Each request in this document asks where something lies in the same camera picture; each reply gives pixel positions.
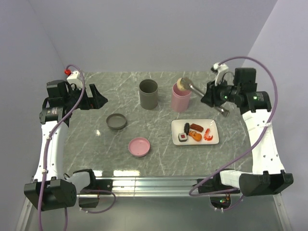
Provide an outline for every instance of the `white plate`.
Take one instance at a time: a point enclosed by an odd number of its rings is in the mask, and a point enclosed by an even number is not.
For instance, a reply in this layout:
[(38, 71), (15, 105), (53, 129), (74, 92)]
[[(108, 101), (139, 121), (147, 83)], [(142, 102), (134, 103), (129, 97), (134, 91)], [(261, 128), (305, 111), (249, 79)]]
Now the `white plate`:
[[(204, 128), (202, 132), (196, 131), (198, 133), (201, 133), (202, 140), (195, 141), (192, 137), (187, 136), (188, 140), (185, 142), (179, 141), (179, 133), (184, 132), (184, 125), (185, 123), (189, 124), (197, 124)], [(213, 139), (211, 141), (206, 141), (203, 136), (205, 134), (205, 131), (207, 129), (210, 129), (210, 136), (213, 136)], [(171, 132), (172, 132), (172, 140), (173, 143), (177, 146), (185, 146), (185, 145), (207, 145), (207, 144), (218, 144), (219, 143), (219, 137), (218, 137), (218, 131), (216, 123), (213, 119), (177, 119), (173, 120), (171, 122)]]

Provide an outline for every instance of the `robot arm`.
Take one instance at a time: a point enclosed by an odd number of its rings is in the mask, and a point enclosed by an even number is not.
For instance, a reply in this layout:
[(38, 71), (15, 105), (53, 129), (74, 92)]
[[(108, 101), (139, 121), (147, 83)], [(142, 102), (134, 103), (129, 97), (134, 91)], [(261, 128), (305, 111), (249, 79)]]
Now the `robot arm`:
[(252, 173), (235, 170), (220, 172), (221, 183), (240, 189), (244, 196), (278, 194), (293, 183), (292, 174), (285, 173), (280, 161), (272, 124), (266, 124), (269, 116), (270, 112), (265, 109), (243, 114), (251, 144), (257, 141), (264, 126), (268, 127), (261, 142), (252, 150)]
[[(55, 80), (47, 83), (48, 98), (43, 103), (42, 111), (39, 115), (42, 124), (42, 147), (37, 172), (33, 183), (24, 187), (25, 196), (37, 208), (39, 201), (39, 191), (42, 182), (43, 156), (46, 138), (56, 124), (66, 115), (76, 104), (81, 94), (79, 72), (74, 71), (67, 81)], [(108, 102), (96, 89), (94, 84), (90, 84), (93, 97), (88, 97), (84, 92), (78, 108), (81, 110), (99, 109)], [(64, 143), (69, 126), (69, 119), (59, 125), (54, 135), (51, 137), (47, 155), (46, 182), (43, 193), (42, 211), (74, 206), (77, 194), (84, 188), (95, 188), (95, 176), (92, 169), (84, 169), (74, 172), (72, 177), (64, 180), (63, 173), (63, 151)]]
[(199, 193), (210, 193), (213, 188), (216, 191), (239, 189), (244, 196), (280, 193), (293, 183), (293, 175), (285, 173), (280, 161), (272, 124), (267, 124), (271, 114), (270, 99), (266, 92), (257, 91), (256, 70), (236, 68), (234, 85), (228, 85), (223, 79), (229, 71), (225, 64), (214, 64), (211, 70), (216, 73), (216, 79), (207, 83), (205, 94), (187, 78), (183, 78), (180, 83), (185, 89), (197, 95), (203, 95), (201, 102), (216, 108), (225, 117), (229, 113), (221, 106), (225, 102), (236, 104), (247, 126), (251, 145), (259, 139), (265, 126), (267, 130), (260, 143), (252, 150), (253, 169), (251, 173), (224, 169), (205, 182), (202, 185), (204, 187), (199, 187)]

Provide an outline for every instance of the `gray cylinder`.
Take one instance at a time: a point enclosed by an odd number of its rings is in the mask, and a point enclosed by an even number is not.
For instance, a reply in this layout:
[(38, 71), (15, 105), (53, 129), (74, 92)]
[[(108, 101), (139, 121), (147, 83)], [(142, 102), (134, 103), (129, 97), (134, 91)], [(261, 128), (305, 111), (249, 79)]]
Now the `gray cylinder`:
[(158, 105), (158, 84), (152, 79), (145, 79), (139, 84), (140, 105), (152, 110)]

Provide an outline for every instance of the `pink cup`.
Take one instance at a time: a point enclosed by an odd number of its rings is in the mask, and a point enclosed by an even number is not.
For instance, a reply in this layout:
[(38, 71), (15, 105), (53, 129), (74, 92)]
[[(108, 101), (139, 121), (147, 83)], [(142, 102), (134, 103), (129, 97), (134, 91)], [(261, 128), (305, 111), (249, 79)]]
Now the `pink cup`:
[(171, 108), (176, 112), (186, 111), (191, 93), (190, 90), (179, 90), (177, 84), (174, 84), (172, 88)]

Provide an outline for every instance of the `table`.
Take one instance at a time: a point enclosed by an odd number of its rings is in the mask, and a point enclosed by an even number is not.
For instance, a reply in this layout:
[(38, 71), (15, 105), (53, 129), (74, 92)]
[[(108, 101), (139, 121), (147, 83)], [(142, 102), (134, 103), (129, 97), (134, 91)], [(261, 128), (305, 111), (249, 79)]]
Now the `table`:
[[(223, 164), (242, 154), (250, 146), (245, 123), (234, 104), (228, 118), (200, 102), (194, 94), (189, 109), (176, 113), (170, 107), (173, 84), (180, 77), (189, 77), (205, 91), (206, 83), (214, 79), (209, 72), (116, 72), (85, 73), (88, 95), (89, 84), (94, 83), (108, 103), (99, 110), (74, 111), (69, 124), (64, 148), (64, 171), (85, 168), (103, 171), (103, 176), (193, 176), (208, 175)], [(144, 110), (139, 103), (138, 85), (151, 78), (158, 84), (159, 103), (153, 110)], [(110, 130), (106, 118), (121, 113), (128, 120), (119, 131)], [(174, 119), (215, 120), (219, 144), (206, 146), (175, 146), (171, 138)], [(145, 137), (151, 143), (145, 157), (134, 157), (128, 143), (135, 137)], [(252, 157), (239, 160), (231, 166), (251, 172)]]

